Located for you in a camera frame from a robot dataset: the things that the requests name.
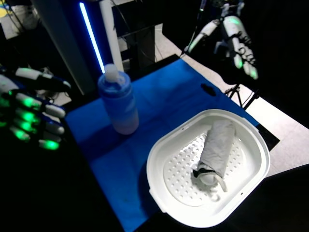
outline perforated basin bottom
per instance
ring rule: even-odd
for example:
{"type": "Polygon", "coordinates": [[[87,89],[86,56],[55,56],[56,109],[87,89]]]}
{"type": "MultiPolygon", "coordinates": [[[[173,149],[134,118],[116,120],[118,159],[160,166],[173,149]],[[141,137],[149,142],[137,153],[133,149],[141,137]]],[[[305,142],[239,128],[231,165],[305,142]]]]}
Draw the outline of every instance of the perforated basin bottom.
{"type": "MultiPolygon", "coordinates": [[[[174,198],[188,206],[200,206],[208,201],[217,202],[220,195],[224,194],[218,184],[206,186],[193,176],[193,169],[197,169],[206,136],[206,133],[201,134],[179,152],[171,154],[164,165],[166,187],[174,198]]],[[[238,175],[245,166],[243,147],[241,140],[235,137],[223,177],[227,184],[228,180],[238,175]]]]}

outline blue table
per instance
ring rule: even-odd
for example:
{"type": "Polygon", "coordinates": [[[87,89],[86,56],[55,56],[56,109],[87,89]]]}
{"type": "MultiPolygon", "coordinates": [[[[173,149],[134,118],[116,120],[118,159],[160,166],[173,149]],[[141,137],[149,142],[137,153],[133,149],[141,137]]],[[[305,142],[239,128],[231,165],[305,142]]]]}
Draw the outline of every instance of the blue table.
{"type": "Polygon", "coordinates": [[[138,228],[158,207],[149,194],[146,161],[155,142],[206,109],[223,109],[258,122],[181,59],[133,83],[140,126],[116,133],[101,99],[65,118],[75,141],[126,232],[138,228]],[[202,90],[205,83],[216,96],[202,90]]]}

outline white tile floor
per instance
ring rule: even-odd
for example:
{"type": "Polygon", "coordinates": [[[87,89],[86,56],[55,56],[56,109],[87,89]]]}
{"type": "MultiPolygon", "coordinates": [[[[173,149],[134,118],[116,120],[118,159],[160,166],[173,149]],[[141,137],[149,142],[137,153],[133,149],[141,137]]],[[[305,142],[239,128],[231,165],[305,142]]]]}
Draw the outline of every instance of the white tile floor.
{"type": "MultiPolygon", "coordinates": [[[[158,60],[181,53],[180,49],[162,34],[162,25],[155,27],[155,42],[162,54],[161,57],[156,49],[155,55],[158,60]]],[[[190,57],[184,56],[183,60],[222,92],[232,87],[226,84],[217,73],[190,57]]],[[[245,86],[240,86],[240,89],[241,98],[247,99],[251,91],[245,86]]],[[[232,100],[238,103],[236,96],[232,100]]],[[[67,101],[67,97],[61,95],[55,103],[62,105],[67,101]]],[[[307,128],[262,98],[255,100],[247,109],[247,112],[280,139],[280,142],[270,152],[271,167],[268,176],[309,163],[309,130],[307,128]]]]}

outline translucent plastic bottle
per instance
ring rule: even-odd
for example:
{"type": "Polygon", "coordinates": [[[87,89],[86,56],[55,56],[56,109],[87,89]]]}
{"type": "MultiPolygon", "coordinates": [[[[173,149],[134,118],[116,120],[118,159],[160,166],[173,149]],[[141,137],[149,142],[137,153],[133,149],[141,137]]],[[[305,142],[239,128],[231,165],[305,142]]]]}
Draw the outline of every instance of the translucent plastic bottle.
{"type": "Polygon", "coordinates": [[[114,64],[107,64],[98,80],[98,90],[115,130],[132,134],[139,126],[139,115],[130,77],[118,71],[114,64]]]}

